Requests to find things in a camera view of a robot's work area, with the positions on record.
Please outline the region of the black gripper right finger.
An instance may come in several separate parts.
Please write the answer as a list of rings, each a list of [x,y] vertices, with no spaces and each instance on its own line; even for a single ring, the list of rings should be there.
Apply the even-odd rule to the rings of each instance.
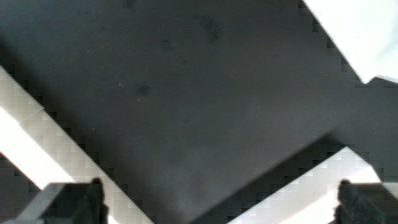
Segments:
[[[336,224],[398,224],[398,183],[352,183],[338,187]]]

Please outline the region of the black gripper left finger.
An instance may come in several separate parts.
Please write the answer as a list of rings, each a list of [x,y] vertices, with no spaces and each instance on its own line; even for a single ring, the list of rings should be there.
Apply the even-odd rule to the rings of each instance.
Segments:
[[[20,215],[23,224],[108,224],[103,183],[50,183]]]

